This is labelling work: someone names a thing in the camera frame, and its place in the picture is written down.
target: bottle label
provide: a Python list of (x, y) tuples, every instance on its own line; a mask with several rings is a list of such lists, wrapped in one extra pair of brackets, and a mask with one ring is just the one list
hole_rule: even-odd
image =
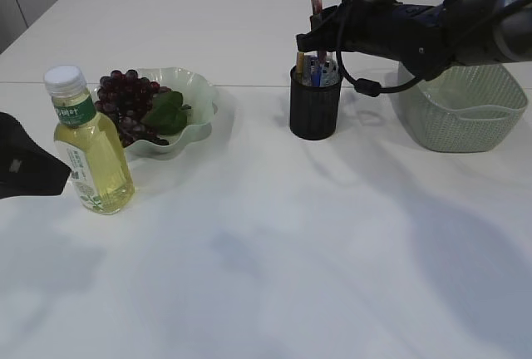
[(68, 126), (86, 124), (96, 115), (96, 108), (90, 97), (87, 97), (85, 101), (75, 106), (63, 107), (54, 104), (54, 107), (56, 108), (59, 121)]
[(71, 168), (71, 180), (83, 205), (94, 211), (102, 211), (103, 203), (101, 197), (97, 195), (85, 153), (64, 141), (56, 141), (56, 146), (61, 158)]

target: green leaf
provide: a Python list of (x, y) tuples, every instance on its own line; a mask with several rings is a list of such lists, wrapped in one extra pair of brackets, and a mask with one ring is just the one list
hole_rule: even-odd
[(164, 95), (157, 97), (153, 102), (153, 107), (173, 106), (179, 109), (183, 105), (183, 100), (183, 95), (178, 91), (169, 91)]
[(182, 107), (183, 95), (178, 91), (169, 91), (155, 99), (153, 109), (142, 118), (142, 123), (154, 128), (160, 135), (177, 135), (188, 122)]
[(161, 125), (158, 128), (158, 131), (161, 135), (177, 135), (186, 127), (187, 123), (188, 117), (186, 116), (186, 113), (177, 110), (174, 113), (172, 121), (165, 125)]

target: black object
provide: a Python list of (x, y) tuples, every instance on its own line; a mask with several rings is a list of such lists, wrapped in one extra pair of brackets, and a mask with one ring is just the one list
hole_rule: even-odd
[(290, 71), (290, 129), (305, 140), (324, 140), (336, 131), (342, 78), (328, 87), (305, 86)]
[(48, 154), (22, 125), (0, 112), (0, 199), (23, 195), (60, 195), (70, 168)]
[[(301, 52), (336, 52), (340, 72), (368, 96), (404, 91), (451, 66), (532, 61), (532, 0), (445, 0), (440, 6), (396, 0), (342, 0), (298, 35)], [(342, 52), (401, 61), (415, 78), (397, 87), (355, 80)]]

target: green label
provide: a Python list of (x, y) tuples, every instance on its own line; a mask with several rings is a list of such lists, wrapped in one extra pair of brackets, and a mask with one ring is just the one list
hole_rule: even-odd
[(90, 97), (87, 97), (85, 101), (75, 106), (54, 107), (56, 108), (56, 113), (61, 123), (69, 126), (86, 124), (96, 115), (96, 108)]

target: yellow liquid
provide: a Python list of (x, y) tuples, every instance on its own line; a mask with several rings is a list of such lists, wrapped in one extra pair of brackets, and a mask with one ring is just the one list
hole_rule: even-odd
[[(89, 96), (87, 90), (68, 99), (54, 97), (52, 102), (56, 106), (75, 106)], [(135, 193), (135, 186), (112, 120), (98, 112), (92, 120), (80, 126), (71, 127), (60, 123), (57, 125), (54, 141), (63, 141), (85, 153), (96, 195), (101, 197), (101, 206), (91, 210), (98, 214), (114, 214), (129, 202)]]

